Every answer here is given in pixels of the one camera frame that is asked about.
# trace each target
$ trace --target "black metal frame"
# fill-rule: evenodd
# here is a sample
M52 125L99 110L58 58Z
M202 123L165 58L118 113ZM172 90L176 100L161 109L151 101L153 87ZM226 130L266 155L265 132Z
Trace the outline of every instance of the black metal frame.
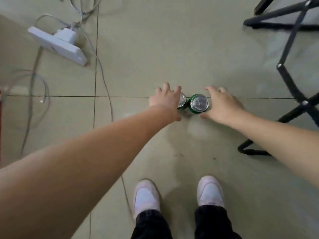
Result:
M278 121L282 123L287 123L296 117L300 116L301 114L307 112L316 125L319 127L319 111L315 107L319 104L319 93L312 96L311 98L306 98L305 95L298 89L296 84L294 83L292 77L290 76L289 72L285 68L285 61L289 54L289 51L293 45L293 42L296 38L298 31L319 31L319 25L304 25L301 24L307 11L314 7L319 7L319 0L306 0L304 2L300 2L289 7L284 7L278 9L273 12L269 12L266 14L261 14L265 9L273 2L274 0L261 0L261 2L255 8L255 15L256 17L247 19L244 21L245 26L252 27L254 29L257 28L266 28L266 29L283 29L283 30L291 30L290 36L282 53L279 63L277 64L277 70L280 73L281 77L283 78L286 86L288 87L290 93L292 94L293 98L299 103L295 109L287 113L286 115L282 116ZM263 20L267 20L270 18L283 16L286 14L300 12L295 24L274 24L274 23L266 23L261 22ZM253 141L247 140L243 144L238 147L238 151L243 154L247 155L264 155L269 156L270 154L263 150L254 150L254 149L245 149L248 146L253 144Z

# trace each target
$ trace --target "person's right arm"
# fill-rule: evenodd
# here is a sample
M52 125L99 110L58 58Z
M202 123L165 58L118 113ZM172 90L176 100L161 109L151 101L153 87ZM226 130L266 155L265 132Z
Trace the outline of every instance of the person's right arm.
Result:
M225 88L206 89L213 108L202 118L236 129L319 188L319 132L259 118L245 111Z

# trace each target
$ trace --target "hand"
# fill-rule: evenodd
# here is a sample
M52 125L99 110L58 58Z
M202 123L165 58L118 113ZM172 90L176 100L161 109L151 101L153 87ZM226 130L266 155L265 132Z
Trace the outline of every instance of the hand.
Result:
M149 105L150 106L161 106L167 108L174 121L180 121L181 116L177 112L178 103L180 100L181 87L177 86L174 91L171 91L169 83L163 84L163 89L158 87L155 90L155 95L150 96Z
M208 112L200 114L201 118L211 119L215 122L229 125L231 120L237 118L244 113L244 106L226 88L218 88L213 86L205 88L212 97L212 109Z

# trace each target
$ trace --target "white power strip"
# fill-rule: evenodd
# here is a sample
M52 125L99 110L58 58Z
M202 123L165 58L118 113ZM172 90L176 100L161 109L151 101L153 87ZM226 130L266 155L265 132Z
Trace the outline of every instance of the white power strip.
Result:
M78 34L70 29L58 30L54 35L48 34L36 27L30 27L29 33L46 48L80 65L85 65L87 59L79 47L74 45Z

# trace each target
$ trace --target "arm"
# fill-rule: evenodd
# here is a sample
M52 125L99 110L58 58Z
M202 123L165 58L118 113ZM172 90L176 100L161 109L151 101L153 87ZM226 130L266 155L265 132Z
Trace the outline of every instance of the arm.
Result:
M165 83L144 112L1 169L1 237L70 238L144 145L181 119L180 92Z
M319 132L259 118L246 112L225 88L206 89L211 93L213 109L202 118L236 129L319 188Z

